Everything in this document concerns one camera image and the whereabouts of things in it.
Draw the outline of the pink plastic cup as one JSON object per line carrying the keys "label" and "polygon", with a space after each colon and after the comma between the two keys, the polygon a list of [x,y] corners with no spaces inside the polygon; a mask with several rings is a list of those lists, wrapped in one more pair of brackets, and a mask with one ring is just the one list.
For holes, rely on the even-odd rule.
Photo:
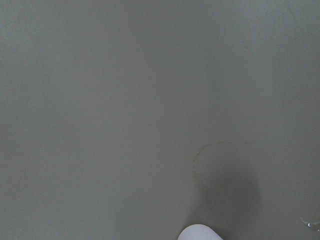
{"label": "pink plastic cup", "polygon": [[203,224],[186,227],[177,240],[223,240],[214,230]]}

